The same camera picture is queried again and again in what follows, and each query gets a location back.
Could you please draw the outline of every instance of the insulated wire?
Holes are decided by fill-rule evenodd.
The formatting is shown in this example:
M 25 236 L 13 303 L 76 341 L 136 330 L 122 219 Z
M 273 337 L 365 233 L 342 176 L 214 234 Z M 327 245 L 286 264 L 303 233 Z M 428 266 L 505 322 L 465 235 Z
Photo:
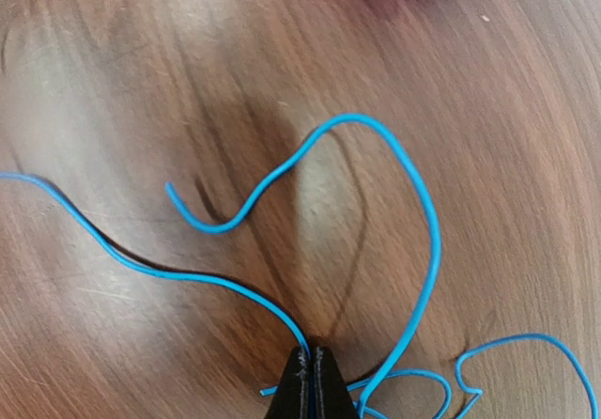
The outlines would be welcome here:
M 401 356 L 403 356 L 403 353 L 407 349 L 409 342 L 411 342 L 411 339 L 417 331 L 420 321 L 422 320 L 422 316 L 424 315 L 425 308 L 430 301 L 432 291 L 434 290 L 434 285 L 436 284 L 436 279 L 439 274 L 440 261 L 442 258 L 442 239 L 440 236 L 439 218 L 436 214 L 434 203 L 432 202 L 430 193 L 425 187 L 425 183 L 422 180 L 420 172 L 417 170 L 413 164 L 413 161 L 398 142 L 394 134 L 390 132 L 383 124 L 374 118 L 371 118 L 370 116 L 361 114 L 342 114 L 340 116 L 331 118 L 330 120 L 318 126 L 288 160 L 263 178 L 263 180 L 260 181 L 254 188 L 234 218 L 221 225 L 206 224 L 198 220 L 179 197 L 172 183 L 167 183 L 165 189 L 179 213 L 191 226 L 197 230 L 210 234 L 220 234 L 231 231 L 244 220 L 261 194 L 265 192 L 265 190 L 272 184 L 273 181 L 294 167 L 307 154 L 307 152 L 313 147 L 313 145 L 321 136 L 343 123 L 362 124 L 379 134 L 380 137 L 382 137 L 382 139 L 388 144 L 396 159 L 401 163 L 407 172 L 408 177 L 420 199 L 420 202 L 422 203 L 425 220 L 428 225 L 428 233 L 430 235 L 430 262 L 428 264 L 428 270 L 425 276 L 422 292 L 415 303 L 415 307 L 409 317 L 405 331 L 401 334 L 401 337 L 394 346 L 393 351 L 391 351 L 374 376 L 369 379 L 369 382 L 359 396 L 359 401 L 357 402 L 357 413 L 360 417 L 363 417 L 364 409 L 367 405 L 369 397 L 374 393 L 374 391 L 376 391 L 384 378 L 393 369 L 394 365 L 396 365 Z
M 417 192 L 417 195 L 424 209 L 426 222 L 428 224 L 428 232 L 430 235 L 430 261 L 424 281 L 424 286 L 422 288 L 422 292 L 418 297 L 415 308 L 410 315 L 408 325 L 405 331 L 401 334 L 401 337 L 397 344 L 394 346 L 393 351 L 386 358 L 385 362 L 380 366 L 376 374 L 374 374 L 371 378 L 368 378 L 366 380 L 361 380 L 350 384 L 348 386 L 348 390 L 352 391 L 354 389 L 364 387 L 360 395 L 359 401 L 355 403 L 357 413 L 359 414 L 360 418 L 363 418 L 365 414 L 369 414 L 373 417 L 376 417 L 377 419 L 386 419 L 386 416 L 384 416 L 380 412 L 367 407 L 367 401 L 369 400 L 369 397 L 371 396 L 371 394 L 374 393 L 374 391 L 384 380 L 403 376 L 418 376 L 426 377 L 431 380 L 436 380 L 443 386 L 445 391 L 445 399 L 443 405 L 440 407 L 440 410 L 435 415 L 435 419 L 438 419 L 448 410 L 449 405 L 451 403 L 452 392 L 449 382 L 439 374 L 426 370 L 402 369 L 392 371 L 392 369 L 407 349 L 412 337 L 415 335 L 417 327 L 419 326 L 422 316 L 424 315 L 425 308 L 427 307 L 427 304 L 429 302 L 432 290 L 434 289 L 434 285 L 436 284 L 442 252 L 442 241 L 440 237 L 439 221 L 434 204 L 432 203 L 430 195 L 425 187 L 424 181 L 422 180 L 422 177 L 420 176 L 418 170 L 413 165 L 413 162 L 409 158 L 406 151 L 398 143 L 396 137 L 384 125 L 371 118 L 370 116 L 363 116 L 359 114 L 345 114 L 341 116 L 336 116 L 331 120 L 323 123 L 321 126 L 315 129 L 315 131 L 306 139 L 302 146 L 300 146 L 300 148 L 287 161 L 282 163 L 273 172 L 268 174 L 255 187 L 249 198 L 244 202 L 240 211 L 234 216 L 232 220 L 226 222 L 225 224 L 211 225 L 201 222 L 196 217 L 194 217 L 192 213 L 188 210 L 184 202 L 177 195 L 177 192 L 172 183 L 167 183 L 165 188 L 179 213 L 194 228 L 209 234 L 220 234 L 231 231 L 244 220 L 244 218 L 253 208 L 254 203 L 256 203 L 261 194 L 265 192 L 265 190 L 272 184 L 273 181 L 275 181 L 283 173 L 285 173 L 294 165 L 296 165 L 296 163 L 298 163 L 302 159 L 302 157 L 311 149 L 311 147 L 323 134 L 342 123 L 363 124 L 366 127 L 378 133 L 388 144 L 388 146 L 396 156 L 397 160 L 407 171 L 408 177 L 411 180 Z M 123 264 L 124 266 L 130 269 L 144 273 L 146 275 L 167 280 L 191 281 L 225 287 L 262 305 L 272 314 L 274 314 L 277 318 L 279 318 L 289 328 L 291 333 L 293 333 L 293 335 L 299 342 L 299 345 L 303 349 L 305 349 L 305 351 L 307 351 L 308 353 L 310 352 L 307 339 L 304 333 L 302 332 L 301 328 L 294 321 L 294 319 L 292 319 L 280 306 L 265 298 L 261 294 L 219 275 L 190 272 L 160 271 L 146 264 L 138 263 L 132 260 L 131 258 L 122 255 L 107 239 L 105 239 L 101 235 L 99 230 L 89 220 L 87 220 L 83 216 L 83 214 L 80 211 L 78 211 L 71 204 L 71 202 L 48 181 L 44 180 L 43 178 L 12 172 L 0 172 L 0 179 L 27 182 L 38 186 L 46 194 L 48 194 L 55 201 L 57 201 L 97 241 L 97 243 L 102 247 L 102 249 L 104 249 L 104 251 L 106 251 L 117 262 Z M 565 344 L 563 344 L 558 339 L 552 336 L 548 336 L 546 334 L 518 334 L 514 336 L 505 337 L 503 339 L 498 339 L 496 341 L 484 344 L 476 349 L 464 352 L 457 359 L 457 362 L 455 364 L 455 376 L 457 378 L 459 387 L 466 393 L 472 394 L 473 397 L 465 406 L 465 408 L 459 413 L 459 415 L 456 416 L 456 418 L 461 419 L 462 417 L 464 417 L 484 393 L 482 389 L 470 387 L 463 381 L 463 377 L 461 374 L 462 365 L 468 359 L 488 349 L 493 349 L 504 344 L 522 340 L 546 341 L 560 349 L 565 354 L 565 356 L 569 359 L 570 363 L 572 363 L 572 366 L 576 369 L 576 372 L 580 380 L 582 381 L 582 384 L 584 385 L 585 391 L 589 398 L 589 403 L 591 405 L 592 418 L 598 419 L 598 407 L 594 390 L 589 379 L 584 373 L 584 370 L 578 362 L 578 359 Z M 272 394 L 272 390 L 263 390 L 261 393 L 264 396 L 266 396 Z

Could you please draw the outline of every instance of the wooden surface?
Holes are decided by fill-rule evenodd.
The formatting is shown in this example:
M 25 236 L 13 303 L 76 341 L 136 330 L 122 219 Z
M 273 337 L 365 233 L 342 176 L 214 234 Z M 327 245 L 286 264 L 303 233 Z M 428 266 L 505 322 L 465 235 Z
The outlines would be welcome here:
M 597 389 L 601 0 L 0 0 L 0 165 L 54 181 L 134 253 L 245 279 L 330 345 L 344 375 L 400 335 L 428 241 L 392 155 L 326 137 L 252 218 L 204 236 L 332 115 L 377 117 L 439 210 L 444 259 L 401 366 L 453 375 L 466 346 L 554 334 Z M 260 418 L 294 340 L 214 287 L 113 262 L 40 191 L 0 184 L 0 417 Z M 569 363 L 518 344 L 466 364 L 472 417 L 583 418 Z M 429 381 L 372 406 L 429 418 Z M 457 391 L 450 415 L 461 405 Z

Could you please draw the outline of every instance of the blue object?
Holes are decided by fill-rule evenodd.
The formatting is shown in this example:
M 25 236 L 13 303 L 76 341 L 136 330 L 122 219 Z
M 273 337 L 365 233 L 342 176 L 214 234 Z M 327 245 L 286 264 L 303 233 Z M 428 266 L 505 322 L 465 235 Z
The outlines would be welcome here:
M 282 163 L 279 167 L 263 178 L 263 180 L 259 182 L 251 192 L 248 199 L 244 202 L 240 208 L 240 211 L 234 216 L 234 218 L 221 225 L 206 224 L 198 220 L 186 207 L 185 203 L 179 197 L 174 185 L 171 182 L 166 184 L 165 189 L 182 217 L 197 230 L 211 234 L 220 234 L 231 231 L 244 220 L 244 218 L 253 208 L 254 203 L 256 203 L 259 197 L 265 192 L 265 190 L 272 184 L 273 181 L 294 167 L 309 152 L 313 145 L 317 143 L 323 134 L 343 123 L 358 123 L 364 125 L 367 128 L 370 128 L 372 131 L 378 133 L 380 137 L 388 144 L 388 147 L 393 152 L 397 161 L 399 161 L 401 166 L 407 172 L 409 180 L 413 184 L 415 192 L 422 203 L 425 221 L 427 223 L 428 233 L 430 235 L 430 261 L 428 263 L 428 270 L 425 275 L 422 292 L 415 303 L 413 312 L 411 313 L 407 322 L 407 326 L 394 346 L 393 351 L 391 351 L 374 376 L 369 379 L 365 388 L 359 395 L 359 401 L 357 402 L 357 413 L 360 417 L 363 417 L 369 397 L 374 393 L 374 391 L 376 391 L 386 376 L 393 370 L 394 365 L 396 365 L 401 356 L 403 356 L 403 353 L 405 353 L 409 342 L 411 342 L 415 332 L 417 332 L 420 321 L 422 320 L 422 316 L 425 313 L 425 308 L 427 307 L 428 302 L 430 301 L 430 296 L 432 295 L 432 291 L 434 290 L 434 285 L 436 284 L 436 279 L 439 275 L 440 261 L 442 260 L 442 237 L 440 235 L 439 218 L 436 214 L 436 208 L 434 207 L 432 198 L 430 198 L 430 193 L 425 187 L 425 183 L 420 175 L 420 172 L 417 170 L 415 165 L 413 165 L 413 161 L 403 147 L 401 147 L 401 144 L 398 142 L 394 134 L 379 121 L 371 118 L 370 116 L 365 116 L 362 114 L 342 114 L 340 116 L 331 118 L 317 127 L 316 130 L 309 135 L 300 148 L 295 151 L 295 153 L 290 156 L 287 161 Z
M 363 116 L 359 114 L 344 114 L 341 116 L 336 116 L 331 120 L 325 122 L 321 126 L 319 126 L 304 142 L 304 144 L 284 163 L 282 163 L 279 167 L 277 167 L 273 172 L 268 174 L 253 190 L 249 198 L 246 200 L 238 214 L 230 220 L 229 222 L 221 225 L 212 225 L 201 222 L 193 214 L 188 210 L 184 202 L 177 195 L 177 192 L 173 186 L 173 184 L 168 183 L 166 186 L 167 193 L 169 194 L 171 200 L 176 206 L 177 210 L 181 213 L 186 221 L 190 223 L 196 229 L 203 231 L 205 233 L 210 234 L 220 234 L 227 231 L 231 231 L 236 226 L 238 226 L 252 209 L 254 203 L 258 200 L 263 192 L 275 181 L 279 178 L 283 173 L 287 170 L 291 169 L 298 161 L 302 159 L 302 157 L 311 149 L 311 147 L 319 140 L 319 138 L 328 132 L 331 128 L 334 128 L 337 125 L 343 123 L 359 123 L 363 124 L 367 128 L 372 129 L 374 132 L 378 133 L 382 139 L 388 144 L 390 149 L 393 151 L 396 159 L 401 163 L 401 165 L 407 171 L 408 177 L 411 180 L 413 186 L 416 189 L 417 195 L 422 203 L 422 207 L 424 209 L 425 219 L 428 225 L 428 231 L 430 235 L 430 262 L 427 274 L 425 276 L 424 286 L 422 288 L 422 292 L 418 296 L 417 302 L 415 304 L 415 308 L 411 313 L 407 327 L 405 331 L 402 333 L 399 341 L 396 343 L 393 351 L 386 358 L 385 362 L 378 369 L 378 371 L 370 378 L 365 380 L 360 380 L 356 383 L 352 383 L 347 388 L 348 390 L 354 390 L 359 388 L 364 388 L 359 401 L 356 402 L 355 407 L 357 409 L 357 413 L 361 418 L 363 418 L 366 414 L 371 415 L 372 417 L 376 417 L 377 419 L 386 419 L 386 416 L 378 411 L 375 411 L 367 406 L 367 402 L 371 394 L 379 387 L 379 385 L 386 379 L 395 378 L 395 377 L 405 377 L 405 376 L 413 376 L 413 377 L 425 377 L 431 380 L 438 381 L 445 391 L 445 398 L 442 407 L 436 413 L 435 418 L 440 418 L 449 408 L 451 403 L 451 387 L 448 381 L 436 374 L 434 372 L 421 370 L 421 369 L 402 369 L 402 370 L 393 370 L 394 365 L 403 355 L 411 338 L 415 335 L 417 331 L 417 327 L 420 323 L 422 316 L 424 315 L 425 308 L 428 304 L 430 295 L 436 283 L 436 278 L 439 272 L 439 265 L 441 260 L 441 252 L 442 252 L 442 242 L 440 236 L 439 229 L 439 221 L 436 214 L 436 210 L 434 208 L 434 204 L 432 203 L 432 199 L 425 187 L 424 181 L 420 176 L 417 168 L 413 165 L 413 162 L 409 158 L 406 151 L 401 147 L 399 142 L 396 140 L 396 137 L 381 123 L 374 120 L 370 116 Z M 263 297 L 258 292 L 253 291 L 250 288 L 247 288 L 244 285 L 234 282 L 233 280 L 229 280 L 227 278 L 221 277 L 216 274 L 206 274 L 206 273 L 190 273 L 190 272 L 164 272 L 152 268 L 146 264 L 141 264 L 137 261 L 130 259 L 129 257 L 123 255 L 118 249 L 116 249 L 107 239 L 103 237 L 103 235 L 99 232 L 99 230 L 89 221 L 87 220 L 83 214 L 76 209 L 71 202 L 60 192 L 58 191 L 51 183 L 48 181 L 38 178 L 35 176 L 23 175 L 20 173 L 12 173 L 12 172 L 0 172 L 0 179 L 27 182 L 30 184 L 34 184 L 43 191 L 45 191 L 49 196 L 51 196 L 55 201 L 57 201 L 97 242 L 98 244 L 116 261 L 120 262 L 124 266 L 133 269 L 135 271 L 144 273 L 146 275 L 163 278 L 167 280 L 174 281 L 192 281 L 197 283 L 206 283 L 214 286 L 225 287 L 227 289 L 233 290 L 238 294 L 262 305 L 267 310 L 269 310 L 272 314 L 278 317 L 294 334 L 297 338 L 299 345 L 306 349 L 309 352 L 309 346 L 307 342 L 307 338 L 305 334 L 299 327 L 299 325 L 294 321 L 294 319 L 289 316 L 280 306 L 273 303 L 269 299 Z M 597 400 L 594 394 L 593 387 L 591 382 L 587 378 L 584 370 L 582 369 L 580 363 L 578 362 L 576 356 L 572 351 L 561 341 L 558 339 L 548 336 L 546 334 L 518 334 L 514 336 L 505 337 L 503 339 L 498 339 L 493 342 L 489 342 L 484 344 L 476 349 L 468 350 L 463 353 L 455 364 L 455 376 L 457 378 L 457 382 L 459 387 L 467 394 L 472 394 L 471 400 L 467 403 L 467 405 L 462 409 L 462 411 L 456 416 L 457 418 L 463 418 L 474 406 L 474 404 L 478 401 L 478 399 L 483 395 L 484 391 L 480 388 L 474 388 L 468 386 L 463 381 L 463 376 L 461 373 L 462 365 L 470 358 L 488 350 L 493 349 L 495 347 L 508 344 L 516 341 L 523 340 L 538 340 L 545 341 L 549 344 L 555 346 L 560 349 L 563 354 L 568 358 L 572 366 L 576 369 L 576 372 L 584 385 L 584 389 L 589 398 L 589 403 L 591 405 L 591 417 L 592 419 L 598 419 L 599 410 L 597 406 Z M 273 394 L 273 389 L 264 390 L 262 394 L 269 395 Z

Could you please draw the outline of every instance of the blue wire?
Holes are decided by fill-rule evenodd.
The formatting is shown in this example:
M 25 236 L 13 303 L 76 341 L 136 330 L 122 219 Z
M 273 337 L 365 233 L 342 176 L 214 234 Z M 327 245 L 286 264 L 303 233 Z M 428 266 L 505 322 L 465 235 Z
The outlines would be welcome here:
M 424 315 L 425 308 L 428 305 L 436 279 L 439 274 L 440 260 L 442 258 L 442 239 L 440 237 L 440 226 L 439 219 L 436 214 L 436 209 L 430 198 L 430 194 L 425 187 L 425 183 L 422 180 L 420 173 L 411 161 L 411 158 L 406 151 L 401 147 L 398 140 L 392 132 L 390 132 L 380 122 L 371 118 L 370 116 L 364 116 L 360 114 L 343 114 L 336 116 L 319 127 L 317 127 L 300 146 L 300 148 L 284 163 L 278 166 L 275 170 L 269 173 L 258 185 L 254 188 L 248 199 L 244 202 L 239 212 L 229 222 L 221 225 L 206 224 L 198 220 L 186 207 L 183 200 L 179 197 L 176 189 L 172 183 L 167 183 L 165 190 L 171 198 L 174 206 L 177 208 L 179 213 L 184 219 L 194 228 L 199 231 L 211 234 L 225 233 L 234 229 L 238 226 L 246 215 L 253 208 L 256 201 L 259 199 L 262 193 L 282 174 L 294 167 L 311 149 L 311 147 L 319 140 L 319 138 L 331 130 L 332 128 L 343 124 L 343 123 L 360 123 L 364 126 L 371 128 L 373 131 L 378 133 L 384 141 L 388 144 L 390 149 L 393 151 L 396 159 L 405 168 L 409 179 L 411 180 L 413 187 L 422 203 L 424 208 L 425 219 L 428 224 L 428 232 L 430 234 L 430 262 L 428 271 L 424 280 L 424 286 L 420 293 L 418 300 L 415 304 L 415 308 L 409 317 L 409 321 L 405 331 L 401 334 L 399 341 L 394 346 L 393 351 L 388 355 L 382 366 L 378 369 L 376 374 L 370 379 L 361 395 L 359 396 L 357 413 L 363 418 L 365 406 L 369 400 L 369 397 L 374 393 L 378 386 L 382 383 L 386 375 L 393 369 L 394 365 L 403 356 L 403 353 L 407 349 L 409 342 L 415 335 L 417 328 Z
M 166 280 L 174 280 L 174 281 L 193 281 L 197 283 L 207 283 L 210 285 L 225 287 L 226 289 L 233 290 L 240 295 L 243 295 L 247 299 L 256 302 L 269 310 L 272 314 L 274 314 L 277 318 L 279 318 L 294 334 L 294 337 L 299 341 L 299 345 L 303 347 L 307 352 L 309 352 L 309 344 L 307 342 L 307 338 L 305 337 L 302 330 L 296 324 L 296 322 L 277 304 L 266 299 L 262 295 L 248 289 L 247 287 L 235 283 L 226 278 L 222 278 L 218 275 L 208 275 L 203 273 L 181 273 L 181 272 L 163 272 L 153 269 L 147 265 L 139 264 L 127 257 L 121 255 L 114 247 L 111 245 L 92 225 L 90 221 L 88 221 L 83 214 L 78 211 L 70 201 L 62 195 L 60 192 L 56 190 L 54 186 L 52 186 L 49 182 L 45 181 L 42 178 L 22 175 L 19 173 L 11 173 L 11 172 L 0 172 L 0 179 L 10 179 L 15 181 L 24 181 L 31 184 L 34 184 L 40 187 L 44 192 L 49 194 L 54 200 L 56 200 L 67 212 L 87 231 L 96 242 L 108 253 L 112 256 L 117 262 L 120 262 L 126 267 L 130 269 L 134 269 L 137 272 L 141 272 L 146 275 L 154 276 L 156 278 L 163 278 Z
M 449 381 L 447 381 L 440 374 L 423 369 L 399 369 L 393 370 L 390 374 L 386 376 L 386 379 L 392 379 L 394 377 L 424 377 L 430 380 L 437 381 L 442 385 L 442 388 L 444 389 L 444 401 L 442 402 L 442 406 L 440 407 L 440 409 L 434 415 L 434 419 L 440 419 L 442 416 L 444 416 L 444 413 L 447 412 L 447 410 L 449 410 L 449 407 L 451 406 L 451 400 L 453 399 L 453 390 L 451 389 L 451 384 L 449 383 Z M 369 380 L 356 381 L 354 383 L 349 384 L 349 386 L 347 386 L 347 389 L 349 390 L 349 392 L 354 391 L 355 389 L 362 388 L 368 382 Z
M 471 408 L 475 405 L 475 403 L 480 399 L 480 397 L 482 397 L 482 395 L 484 394 L 484 391 L 482 389 L 473 388 L 471 386 L 468 386 L 463 381 L 463 376 L 461 375 L 461 366 L 469 358 L 473 358 L 474 356 L 482 353 L 483 351 L 487 351 L 489 349 L 494 349 L 495 347 L 503 346 L 505 344 L 510 344 L 512 342 L 527 341 L 527 340 L 548 342 L 549 344 L 557 347 L 559 350 L 561 350 L 563 352 L 563 354 L 565 356 L 567 356 L 567 359 L 570 360 L 570 363 L 572 363 L 572 366 L 576 369 L 576 373 L 578 374 L 580 381 L 582 381 L 582 384 L 584 385 L 586 395 L 588 396 L 589 403 L 591 404 L 591 417 L 593 419 L 598 419 L 599 409 L 597 407 L 597 399 L 594 394 L 593 386 L 591 385 L 589 378 L 584 373 L 584 369 L 582 369 L 582 366 L 578 362 L 578 359 L 576 358 L 574 353 L 572 353 L 572 350 L 570 350 L 559 339 L 557 339 L 553 336 L 549 336 L 547 334 L 540 334 L 540 333 L 516 334 L 513 336 L 504 337 L 502 339 L 497 339 L 497 340 L 491 341 L 487 344 L 483 344 L 482 346 L 477 347 L 475 349 L 468 350 L 457 359 L 457 362 L 455 363 L 455 377 L 457 378 L 459 387 L 466 393 L 472 394 L 472 398 L 470 399 L 468 404 L 465 406 L 465 408 L 461 411 L 461 413 L 459 413 L 456 416 L 456 419 L 461 419 L 462 417 L 464 417 L 471 410 Z
M 182 214 L 182 216 L 188 221 L 192 226 L 200 231 L 210 233 L 210 234 L 218 234 L 230 231 L 231 229 L 238 226 L 241 221 L 246 217 L 254 203 L 258 200 L 260 195 L 275 181 L 279 178 L 283 173 L 292 168 L 302 157 L 309 151 L 309 149 L 316 143 L 316 141 L 331 128 L 342 124 L 342 123 L 361 123 L 378 134 L 386 141 L 394 155 L 397 157 L 398 161 L 403 165 L 405 170 L 408 173 L 408 176 L 413 183 L 413 186 L 416 189 L 416 192 L 422 202 L 422 206 L 424 208 L 425 218 L 428 223 L 428 231 L 430 234 L 430 262 L 428 267 L 428 272 L 425 277 L 424 287 L 420 296 L 418 297 L 418 301 L 416 303 L 414 311 L 411 313 L 409 318 L 408 326 L 405 331 L 402 333 L 401 338 L 397 342 L 393 351 L 389 354 L 384 364 L 378 369 L 376 374 L 368 380 L 358 381 L 356 383 L 352 383 L 348 386 L 348 390 L 359 389 L 364 386 L 364 390 L 362 391 L 359 401 L 356 402 L 357 413 L 361 418 L 365 414 L 372 415 L 377 419 L 386 419 L 386 416 L 381 414 L 380 412 L 373 410 L 367 407 L 367 401 L 373 392 L 378 388 L 378 386 L 386 379 L 393 377 L 401 377 L 401 376 L 420 376 L 427 377 L 431 380 L 436 380 L 440 382 L 445 391 L 445 399 L 442 407 L 437 412 L 435 419 L 440 418 L 449 408 L 452 398 L 451 386 L 449 382 L 434 372 L 429 372 L 420 369 L 404 369 L 404 370 L 396 370 L 392 371 L 394 364 L 399 360 L 404 351 L 407 349 L 407 346 L 411 340 L 411 338 L 415 335 L 417 327 L 420 323 L 422 316 L 424 315 L 425 308 L 430 299 L 430 295 L 436 284 L 436 278 L 439 271 L 439 265 L 441 260 L 441 251 L 442 251 L 442 243 L 440 238 L 440 230 L 439 230 L 439 222 L 437 218 L 437 214 L 432 204 L 432 200 L 429 196 L 429 193 L 424 185 L 424 182 L 411 162 L 408 154 L 405 150 L 400 146 L 394 135 L 388 131 L 384 125 L 377 122 L 373 118 L 369 116 L 362 116 L 356 114 L 347 114 L 335 117 L 323 125 L 319 126 L 305 141 L 305 143 L 299 148 L 299 150 L 292 155 L 286 162 L 281 164 L 278 168 L 276 168 L 273 172 L 271 172 L 267 177 L 265 177 L 253 190 L 249 198 L 246 200 L 240 211 L 236 214 L 236 216 L 222 225 L 209 225 L 203 222 L 200 222 L 196 219 L 190 211 L 187 209 L 183 201 L 177 195 L 173 184 L 167 183 L 166 191 L 172 199 L 174 205 L 177 210 Z M 101 233 L 94 227 L 91 222 L 89 222 L 83 214 L 78 211 L 70 201 L 62 195 L 54 186 L 52 186 L 49 182 L 45 181 L 42 178 L 22 175 L 18 173 L 11 172 L 0 172 L 0 179 L 10 179 L 28 182 L 40 187 L 43 191 L 49 194 L 54 200 L 56 200 L 67 212 L 98 242 L 98 244 L 117 262 L 123 264 L 124 266 L 133 269 L 137 272 L 144 273 L 146 275 L 150 275 L 157 278 L 163 278 L 167 280 L 176 280 L 176 281 L 192 281 L 199 283 L 207 283 L 215 286 L 225 287 L 227 289 L 233 290 L 242 296 L 262 305 L 266 309 L 268 309 L 272 314 L 278 317 L 294 334 L 294 336 L 299 341 L 299 345 L 303 347 L 307 352 L 310 351 L 309 345 L 307 343 L 307 339 L 304 336 L 302 330 L 296 324 L 296 322 L 275 303 L 270 300 L 264 298 L 262 295 L 248 289 L 247 287 L 235 283 L 226 278 L 222 278 L 218 275 L 208 275 L 208 274 L 200 274 L 200 273 L 182 273 L 182 272 L 163 272 L 157 269 L 153 269 L 145 264 L 140 264 L 136 261 L 133 261 L 130 258 L 123 256 L 121 253 L 117 251 L 113 245 L 108 242 Z M 462 365 L 469 359 L 472 358 L 483 351 L 488 349 L 493 349 L 497 346 L 501 346 L 504 344 L 508 344 L 511 342 L 521 341 L 521 340 L 542 340 L 546 341 L 553 346 L 559 348 L 570 360 L 572 366 L 576 369 L 582 384 L 586 390 L 587 396 L 589 398 L 589 402 L 591 404 L 591 413 L 593 419 L 598 419 L 598 407 L 597 400 L 593 391 L 593 387 L 589 382 L 584 370 L 582 369 L 580 363 L 576 356 L 572 353 L 572 351 L 561 341 L 558 339 L 548 336 L 546 334 L 519 334 L 515 336 L 505 337 L 503 339 L 498 339 L 496 341 L 492 341 L 488 344 L 484 344 L 476 349 L 468 350 L 463 353 L 455 364 L 455 376 L 457 378 L 457 382 L 461 389 L 463 389 L 466 393 L 472 394 L 473 397 L 465 406 L 465 408 L 459 413 L 457 419 L 463 418 L 473 407 L 473 405 L 478 401 L 478 399 L 483 395 L 484 391 L 480 388 L 469 387 L 464 381 L 461 374 Z M 268 394 L 272 394 L 270 389 L 263 390 L 261 392 L 264 396 Z

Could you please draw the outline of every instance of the wooden table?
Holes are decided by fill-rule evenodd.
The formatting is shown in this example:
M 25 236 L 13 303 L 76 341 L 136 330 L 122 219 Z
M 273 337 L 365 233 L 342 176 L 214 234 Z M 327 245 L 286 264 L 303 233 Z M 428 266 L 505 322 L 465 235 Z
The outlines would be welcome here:
M 437 204 L 439 282 L 400 366 L 453 376 L 465 348 L 536 331 L 597 389 L 601 0 L 0 0 L 0 163 L 51 179 L 120 245 L 247 280 L 353 379 L 401 334 L 428 239 L 392 154 L 358 126 L 324 138 L 235 232 L 232 216 L 317 124 L 398 135 Z M 0 417 L 261 418 L 294 345 L 261 307 L 110 259 L 44 193 L 0 185 Z M 471 417 L 585 418 L 544 344 L 466 364 Z M 429 418 L 427 380 L 371 405 Z M 464 397 L 457 390 L 450 413 Z

